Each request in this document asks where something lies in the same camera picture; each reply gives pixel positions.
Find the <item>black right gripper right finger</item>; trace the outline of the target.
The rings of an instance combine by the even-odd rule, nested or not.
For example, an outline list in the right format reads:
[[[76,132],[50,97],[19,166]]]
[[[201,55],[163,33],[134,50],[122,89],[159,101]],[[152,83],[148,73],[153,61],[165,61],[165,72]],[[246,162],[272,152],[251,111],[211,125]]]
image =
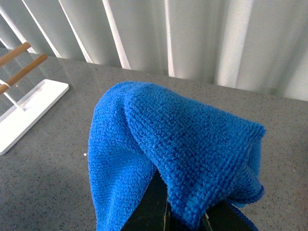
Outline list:
[[[253,225],[233,205],[225,201],[211,206],[201,219],[202,231],[252,231]]]

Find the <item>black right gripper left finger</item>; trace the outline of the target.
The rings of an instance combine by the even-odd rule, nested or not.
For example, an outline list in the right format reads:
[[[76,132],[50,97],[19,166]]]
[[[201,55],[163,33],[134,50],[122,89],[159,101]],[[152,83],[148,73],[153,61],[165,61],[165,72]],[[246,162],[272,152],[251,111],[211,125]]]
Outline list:
[[[158,171],[150,181],[140,204],[123,227],[124,231],[169,231],[170,211],[167,186]]]

